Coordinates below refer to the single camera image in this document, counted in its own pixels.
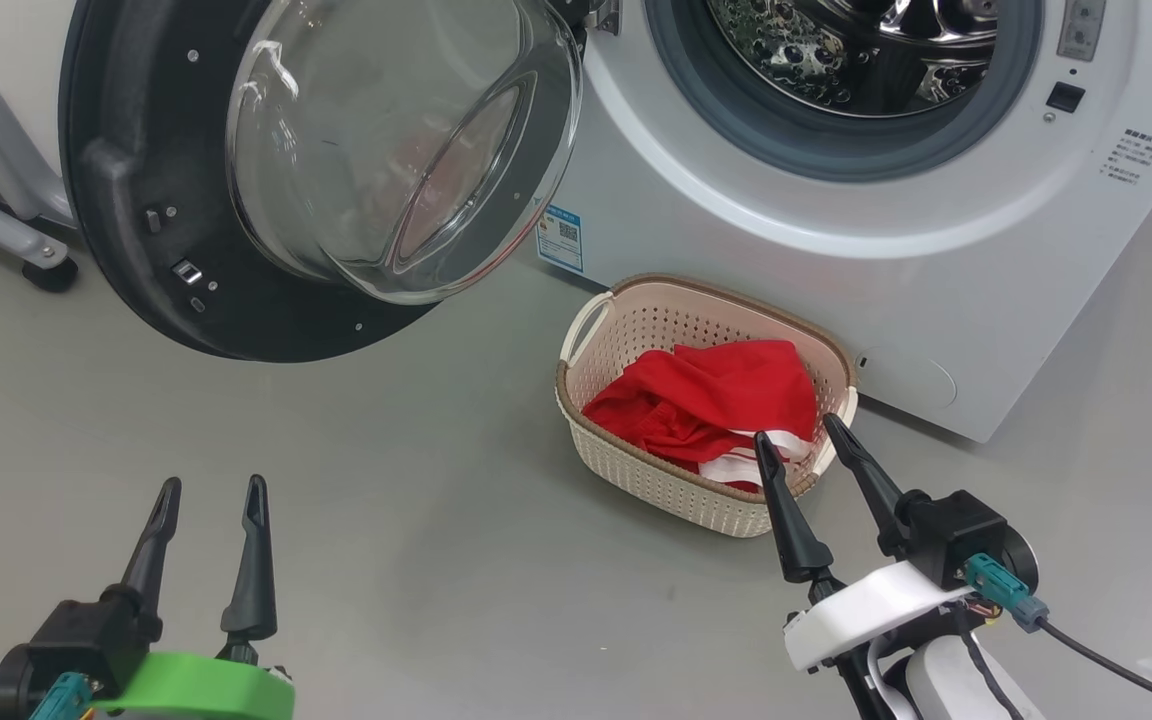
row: laundry basket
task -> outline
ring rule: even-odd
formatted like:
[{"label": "laundry basket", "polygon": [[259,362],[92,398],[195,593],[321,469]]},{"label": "laundry basket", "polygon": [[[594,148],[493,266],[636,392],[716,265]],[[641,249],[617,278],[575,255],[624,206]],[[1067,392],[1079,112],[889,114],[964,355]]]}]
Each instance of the laundry basket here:
[{"label": "laundry basket", "polygon": [[[571,423],[576,452],[608,483],[682,520],[732,537],[772,529],[761,493],[738,491],[639,450],[581,412],[626,365],[647,350],[712,347],[744,340],[787,340],[812,376],[819,414],[847,424],[856,414],[850,356],[828,334],[758,301],[668,275],[641,275],[589,301],[573,320],[558,362],[558,404]],[[812,454],[786,468],[795,497],[814,486],[835,452],[817,423]]]}]

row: white wall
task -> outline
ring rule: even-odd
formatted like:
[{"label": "white wall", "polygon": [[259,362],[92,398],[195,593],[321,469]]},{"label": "white wall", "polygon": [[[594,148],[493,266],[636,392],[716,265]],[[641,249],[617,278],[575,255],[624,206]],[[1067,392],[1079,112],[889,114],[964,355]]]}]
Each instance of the white wall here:
[{"label": "white wall", "polygon": [[56,88],[73,0],[0,0],[0,92],[59,172]]}]

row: red clothing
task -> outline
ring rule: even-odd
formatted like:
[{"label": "red clothing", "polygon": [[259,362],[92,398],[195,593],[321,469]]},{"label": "red clothing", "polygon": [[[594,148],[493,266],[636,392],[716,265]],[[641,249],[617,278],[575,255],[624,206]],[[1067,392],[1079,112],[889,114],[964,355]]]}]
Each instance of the red clothing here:
[{"label": "red clothing", "polygon": [[643,354],[584,414],[695,473],[737,448],[753,450],[750,435],[759,430],[786,430],[810,445],[817,397],[793,342],[755,340],[704,350],[681,344],[673,355]]}]

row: floor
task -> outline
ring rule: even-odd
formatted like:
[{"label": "floor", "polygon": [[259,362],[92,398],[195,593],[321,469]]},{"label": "floor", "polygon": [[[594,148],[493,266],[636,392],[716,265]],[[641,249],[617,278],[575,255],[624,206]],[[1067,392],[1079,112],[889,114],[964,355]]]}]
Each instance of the floor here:
[{"label": "floor", "polygon": [[[270,478],[298,717],[854,717],[781,646],[803,588],[582,468],[552,384],[589,295],[525,258],[387,343],[306,366],[159,338],[86,258],[41,296],[0,259],[0,655],[118,579],[159,484],[184,479],[160,649],[215,653],[249,473]],[[1068,632],[1152,655],[1152,217],[987,446],[867,406],[907,488],[970,488],[1037,547]],[[806,515],[855,579],[882,564],[832,470]],[[1010,623],[982,634],[1047,717],[1152,697]]]}]

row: sticker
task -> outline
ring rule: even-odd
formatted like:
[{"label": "sticker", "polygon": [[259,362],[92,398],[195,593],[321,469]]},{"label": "sticker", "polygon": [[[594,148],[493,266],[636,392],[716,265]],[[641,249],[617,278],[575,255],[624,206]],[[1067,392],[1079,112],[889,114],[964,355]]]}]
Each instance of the sticker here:
[{"label": "sticker", "polygon": [[1152,135],[1128,128],[1101,165],[1101,174],[1112,181],[1137,184],[1152,167]]},{"label": "sticker", "polygon": [[1074,60],[1092,61],[1101,40],[1105,0],[1064,0],[1064,25],[1060,31],[1056,54]]},{"label": "sticker", "polygon": [[579,215],[550,205],[540,222],[536,223],[536,251],[550,263],[563,268],[585,272],[585,258],[581,251]]}]

